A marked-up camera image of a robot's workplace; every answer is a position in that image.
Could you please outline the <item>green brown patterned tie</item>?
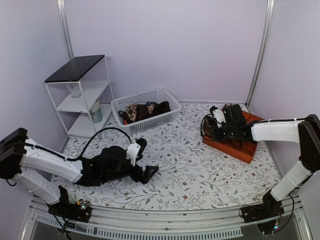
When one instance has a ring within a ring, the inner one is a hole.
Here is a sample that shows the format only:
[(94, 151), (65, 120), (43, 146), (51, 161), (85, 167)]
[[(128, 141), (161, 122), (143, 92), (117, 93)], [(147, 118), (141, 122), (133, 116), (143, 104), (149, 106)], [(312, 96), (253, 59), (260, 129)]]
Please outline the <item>green brown patterned tie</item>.
[(207, 115), (202, 119), (200, 133), (203, 137), (206, 136), (211, 139), (214, 139), (215, 138), (214, 130), (216, 129), (217, 126), (218, 125), (215, 119), (212, 116)]

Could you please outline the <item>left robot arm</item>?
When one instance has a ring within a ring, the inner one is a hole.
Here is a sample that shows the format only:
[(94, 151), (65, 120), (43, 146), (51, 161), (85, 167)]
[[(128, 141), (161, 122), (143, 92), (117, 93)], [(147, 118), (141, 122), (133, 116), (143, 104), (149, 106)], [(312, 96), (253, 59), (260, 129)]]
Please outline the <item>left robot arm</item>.
[(0, 177), (20, 182), (30, 193), (42, 198), (52, 215), (77, 218), (79, 214), (88, 216), (90, 209), (83, 201), (71, 203), (68, 191), (50, 183), (38, 170), (84, 187), (99, 187), (123, 177), (147, 184), (159, 170), (158, 166), (137, 164), (147, 145), (143, 138), (130, 142), (127, 149), (113, 145), (92, 158), (85, 158), (83, 153), (70, 158), (37, 144), (27, 133), (21, 127), (0, 141)]

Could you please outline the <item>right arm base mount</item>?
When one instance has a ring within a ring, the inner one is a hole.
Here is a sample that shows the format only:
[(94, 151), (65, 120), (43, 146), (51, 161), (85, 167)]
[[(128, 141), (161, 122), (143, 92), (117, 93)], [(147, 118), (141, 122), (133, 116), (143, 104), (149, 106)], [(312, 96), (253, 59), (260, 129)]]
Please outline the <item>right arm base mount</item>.
[(258, 231), (262, 235), (273, 235), (280, 232), (284, 229), (288, 223), (291, 221), (291, 218), (294, 213), (295, 202), (292, 196), (290, 196), (292, 201), (292, 208), (290, 215), (285, 222), (283, 214), (285, 213), (282, 206), (282, 201), (276, 200), (263, 200), (263, 203), (255, 205), (243, 205), (238, 210), (238, 215), (244, 220), (245, 223), (252, 223), (256, 221), (267, 220), (269, 218), (279, 217), (278, 220), (274, 219), (272, 221), (267, 221), (259, 223), (257, 225)]

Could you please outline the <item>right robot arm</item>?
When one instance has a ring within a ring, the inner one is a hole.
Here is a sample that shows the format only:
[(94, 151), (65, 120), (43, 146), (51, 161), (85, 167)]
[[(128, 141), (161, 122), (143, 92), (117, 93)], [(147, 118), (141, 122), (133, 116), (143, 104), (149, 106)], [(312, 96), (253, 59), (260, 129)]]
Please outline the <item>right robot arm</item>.
[(262, 197), (258, 213), (269, 218), (289, 194), (320, 170), (320, 119), (316, 114), (301, 118), (246, 121), (239, 104), (209, 110), (209, 135), (214, 142), (238, 140), (264, 142), (272, 147), (297, 147), (297, 161)]

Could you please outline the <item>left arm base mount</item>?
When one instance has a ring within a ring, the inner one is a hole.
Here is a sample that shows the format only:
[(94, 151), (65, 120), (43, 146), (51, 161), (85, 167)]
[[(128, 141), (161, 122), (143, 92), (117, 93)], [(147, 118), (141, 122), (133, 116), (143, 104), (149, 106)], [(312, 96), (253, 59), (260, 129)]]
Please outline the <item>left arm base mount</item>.
[(88, 223), (91, 218), (92, 208), (87, 203), (58, 202), (48, 205), (48, 212), (65, 220)]

